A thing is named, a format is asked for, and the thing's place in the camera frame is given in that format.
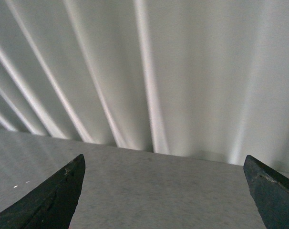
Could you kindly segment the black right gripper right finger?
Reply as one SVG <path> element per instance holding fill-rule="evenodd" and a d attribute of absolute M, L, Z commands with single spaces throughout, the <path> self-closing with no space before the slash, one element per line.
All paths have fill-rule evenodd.
<path fill-rule="evenodd" d="M 289 178 L 251 155 L 243 170 L 265 227 L 289 229 Z"/>

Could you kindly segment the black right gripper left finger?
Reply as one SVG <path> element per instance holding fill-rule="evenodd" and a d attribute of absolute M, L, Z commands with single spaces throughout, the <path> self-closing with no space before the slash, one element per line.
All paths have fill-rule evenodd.
<path fill-rule="evenodd" d="M 81 195 L 85 159 L 78 155 L 0 213 L 0 229 L 67 229 Z"/>

